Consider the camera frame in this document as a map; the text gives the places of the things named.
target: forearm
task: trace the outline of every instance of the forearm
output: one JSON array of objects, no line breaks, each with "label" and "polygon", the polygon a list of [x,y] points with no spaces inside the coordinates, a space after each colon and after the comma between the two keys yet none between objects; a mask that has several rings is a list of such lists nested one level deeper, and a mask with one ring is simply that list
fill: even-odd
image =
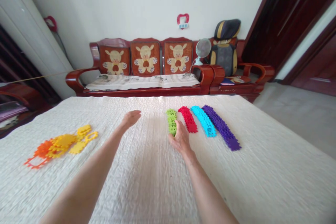
[{"label": "forearm", "polygon": [[127,126],[119,125],[53,203],[40,223],[88,223]]},{"label": "forearm", "polygon": [[203,223],[238,223],[221,195],[205,173],[193,151],[183,155]]}]

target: door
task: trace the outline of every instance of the door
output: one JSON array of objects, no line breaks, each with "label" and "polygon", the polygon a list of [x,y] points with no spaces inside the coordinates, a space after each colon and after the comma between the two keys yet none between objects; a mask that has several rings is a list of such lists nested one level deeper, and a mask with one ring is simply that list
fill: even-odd
[{"label": "door", "polygon": [[336,34],[299,73],[291,86],[336,96]]},{"label": "door", "polygon": [[243,51],[244,62],[278,73],[333,0],[267,0]]}]

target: desk fan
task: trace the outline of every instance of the desk fan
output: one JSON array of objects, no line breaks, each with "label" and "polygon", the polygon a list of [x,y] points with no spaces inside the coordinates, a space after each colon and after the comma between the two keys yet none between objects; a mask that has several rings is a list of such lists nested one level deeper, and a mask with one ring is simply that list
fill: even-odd
[{"label": "desk fan", "polygon": [[203,63],[201,62],[201,58],[205,58],[206,56],[209,55],[211,51],[211,42],[210,40],[208,40],[207,38],[202,38],[196,45],[196,54],[197,54],[197,58],[194,60],[195,63],[191,64],[190,70],[189,72],[185,73],[183,75],[190,75],[191,69],[194,65],[203,65]]}]

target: electric fan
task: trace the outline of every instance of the electric fan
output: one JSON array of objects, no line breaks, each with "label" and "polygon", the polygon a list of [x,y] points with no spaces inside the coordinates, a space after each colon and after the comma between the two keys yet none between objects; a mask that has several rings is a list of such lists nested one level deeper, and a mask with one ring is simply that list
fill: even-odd
[{"label": "electric fan", "polygon": [[211,42],[207,38],[201,39],[196,45],[197,58],[195,59],[194,65],[203,65],[201,58],[205,58],[209,55],[211,51]]}]

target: hand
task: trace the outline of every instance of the hand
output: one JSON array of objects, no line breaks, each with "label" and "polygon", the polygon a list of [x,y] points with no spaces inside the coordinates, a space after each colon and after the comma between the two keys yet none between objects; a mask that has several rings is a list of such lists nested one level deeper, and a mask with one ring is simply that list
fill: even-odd
[{"label": "hand", "polygon": [[141,117],[141,111],[140,110],[133,110],[130,112],[127,112],[124,116],[124,118],[121,121],[121,124],[126,127],[133,126]]},{"label": "hand", "polygon": [[172,134],[169,134],[169,142],[182,156],[185,156],[192,152],[189,144],[189,133],[181,121],[176,120],[175,122],[177,126],[176,135],[173,137]]}]

